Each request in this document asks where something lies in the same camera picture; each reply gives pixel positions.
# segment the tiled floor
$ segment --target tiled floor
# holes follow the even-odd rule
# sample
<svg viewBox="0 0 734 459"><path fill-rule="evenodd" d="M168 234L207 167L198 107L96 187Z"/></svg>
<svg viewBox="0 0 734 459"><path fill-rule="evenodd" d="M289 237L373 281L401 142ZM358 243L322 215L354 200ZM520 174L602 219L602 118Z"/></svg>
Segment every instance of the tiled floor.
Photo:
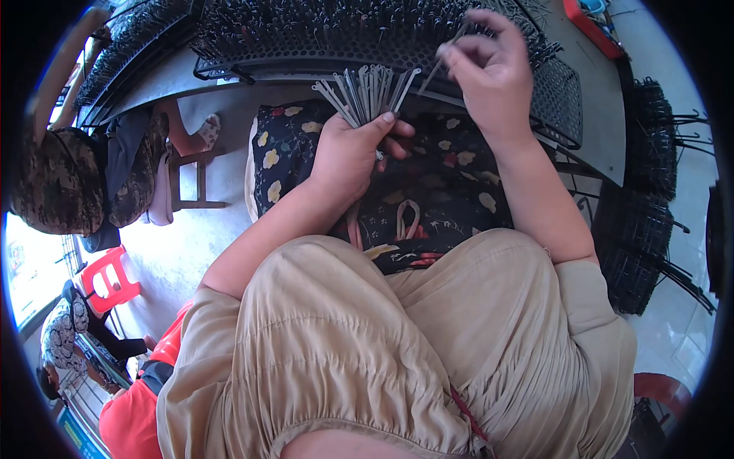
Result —
<svg viewBox="0 0 734 459"><path fill-rule="evenodd" d="M635 75L659 80L675 113L702 111L702 102L683 61L644 7L636 1L614 0L610 10L615 15L622 42L633 57ZM304 93L297 87L258 87L257 91L238 88L180 101L184 123L190 131L197 129L210 112L222 116L219 144L230 153L216 158L207 168L208 197L226 200L229 206L183 210L175 213L172 225L154 227L134 223L121 231L129 254L123 260L128 276L143 283L140 297L116 308L126 325L127 337L146 333L160 337L175 312L193 295L208 265L249 226L244 205L244 164L247 133L257 106L263 102L276 104L310 97L313 95L308 89ZM687 126L681 131L689 134L697 131L703 138L710 136L708 127L703 125ZM691 229L690 234L674 229L671 260L691 272L694 282L704 290L708 289L703 252L705 213L708 187L715 177L712 157L684 151L679 164L677 198L671 203L675 218ZM183 167L182 194L193 195L194 182L194 168ZM598 182L577 185L581 190L598 192ZM628 319L638 336L636 372L671 375L691 391L695 390L711 346L713 317L672 281L663 280L645 314Z"/></svg>
<svg viewBox="0 0 734 459"><path fill-rule="evenodd" d="M612 0L609 7L619 39L632 56L637 79L649 76L660 82L675 114L704 112L695 84L683 60L663 29L639 0ZM711 137L708 125L681 126L681 134ZM717 178L712 156L681 150L676 198L670 203L675 219L691 229L673 229L670 260L689 271L693 282L708 290L705 257L705 225L708 187ZM636 372L656 372L684 382L691 392L698 384L711 347L714 317L671 280L663 280L653 292L641 317L628 317L637 332Z"/></svg>

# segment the camouflage clothing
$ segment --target camouflage clothing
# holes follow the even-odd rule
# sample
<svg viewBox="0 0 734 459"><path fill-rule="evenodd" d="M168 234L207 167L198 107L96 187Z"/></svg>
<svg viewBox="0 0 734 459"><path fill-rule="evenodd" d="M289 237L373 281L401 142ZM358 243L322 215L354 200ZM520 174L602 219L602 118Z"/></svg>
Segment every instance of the camouflage clothing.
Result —
<svg viewBox="0 0 734 459"><path fill-rule="evenodd" d="M161 156L166 151L166 137L168 115L154 115L135 153L130 175L112 198L109 221L118 228L133 223L153 202L156 173Z"/></svg>
<svg viewBox="0 0 734 459"><path fill-rule="evenodd" d="M153 200L158 163L166 150L168 116L154 115L135 154L132 169L112 197L109 222L118 228L140 217ZM38 231L79 234L97 231L105 217L103 167L106 138L97 143L76 128L49 130L33 142L32 116L23 132L23 156L13 177L11 211Z"/></svg>
<svg viewBox="0 0 734 459"><path fill-rule="evenodd" d="M33 118L23 129L23 153L16 162L11 211L38 231L88 236L102 224L102 181L92 145L83 131L47 131L33 142Z"/></svg>

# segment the sign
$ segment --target sign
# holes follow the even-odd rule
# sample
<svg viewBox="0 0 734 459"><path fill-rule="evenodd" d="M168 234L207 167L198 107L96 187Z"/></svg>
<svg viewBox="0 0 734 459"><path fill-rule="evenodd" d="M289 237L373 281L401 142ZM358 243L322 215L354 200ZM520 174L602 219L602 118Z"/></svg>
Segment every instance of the sign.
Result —
<svg viewBox="0 0 734 459"><path fill-rule="evenodd" d="M66 436L71 439L71 443L79 449L84 459L109 459L99 449L68 408L61 410L61 414L57 418L57 423L61 426L61 430L64 431Z"/></svg>

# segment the red string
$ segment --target red string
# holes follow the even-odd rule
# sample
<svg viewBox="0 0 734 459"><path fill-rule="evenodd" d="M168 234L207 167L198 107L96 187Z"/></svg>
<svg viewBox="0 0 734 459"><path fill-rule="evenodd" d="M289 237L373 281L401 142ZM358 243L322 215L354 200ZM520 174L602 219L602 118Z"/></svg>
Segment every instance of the red string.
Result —
<svg viewBox="0 0 734 459"><path fill-rule="evenodd" d="M474 419L474 416L471 415L469 408L466 407L464 400L461 400L461 397L459 397L459 393L453 386L451 386L451 398L453 398L454 401L457 403L457 405L459 406L459 410L469 418L471 431L477 434L482 440L489 443L489 439L484 434L484 432L482 432L482 429L479 428L479 424L476 423L476 419Z"/></svg>

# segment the floral shirt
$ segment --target floral shirt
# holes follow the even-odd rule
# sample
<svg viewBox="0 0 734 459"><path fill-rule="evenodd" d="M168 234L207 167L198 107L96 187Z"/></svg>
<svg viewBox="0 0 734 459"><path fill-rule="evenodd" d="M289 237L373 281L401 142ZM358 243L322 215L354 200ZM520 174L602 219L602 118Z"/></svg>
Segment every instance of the floral shirt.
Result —
<svg viewBox="0 0 734 459"><path fill-rule="evenodd" d="M69 306L65 298L59 300L41 328L41 358L56 368L86 376L86 362L74 353L74 337L77 333L86 333L88 323L89 317L84 300L77 297L73 307Z"/></svg>
<svg viewBox="0 0 734 459"><path fill-rule="evenodd" d="M310 175L321 128L334 112L319 99L260 107L252 139L258 215ZM364 250L385 275L428 267L481 231L512 228L497 164L471 118L402 118L416 130L399 140L409 157L388 160L352 209L356 215L347 212L329 232Z"/></svg>

